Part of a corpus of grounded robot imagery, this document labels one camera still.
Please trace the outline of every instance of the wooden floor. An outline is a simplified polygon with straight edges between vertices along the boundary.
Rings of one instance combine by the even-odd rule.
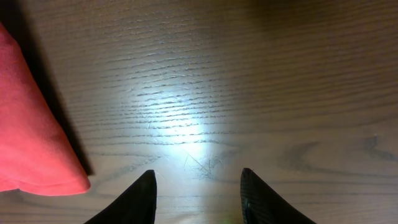
[[[242,223],[243,167],[317,223],[398,222],[398,1],[21,0],[21,12],[92,188],[4,192],[0,223],[84,223],[147,169],[156,223]]]

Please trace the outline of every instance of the red fabric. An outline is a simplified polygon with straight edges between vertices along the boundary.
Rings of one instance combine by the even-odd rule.
[[[0,24],[0,191],[53,196],[89,188],[18,44]]]

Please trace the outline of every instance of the wood grain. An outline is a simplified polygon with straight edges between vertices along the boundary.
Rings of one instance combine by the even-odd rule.
[[[84,223],[147,169],[156,223],[242,223],[243,167],[317,223],[397,222],[397,1],[21,6],[94,174],[3,223]]]

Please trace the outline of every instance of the red cloth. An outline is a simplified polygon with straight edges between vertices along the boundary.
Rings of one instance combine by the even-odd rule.
[[[89,188],[18,44],[0,24],[0,191],[54,196]]]

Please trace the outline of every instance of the wooden surface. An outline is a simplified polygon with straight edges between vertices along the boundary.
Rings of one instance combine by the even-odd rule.
[[[398,1],[21,1],[93,170],[0,194],[2,223],[84,223],[145,170],[156,223],[242,223],[254,169],[317,223],[398,222]]]

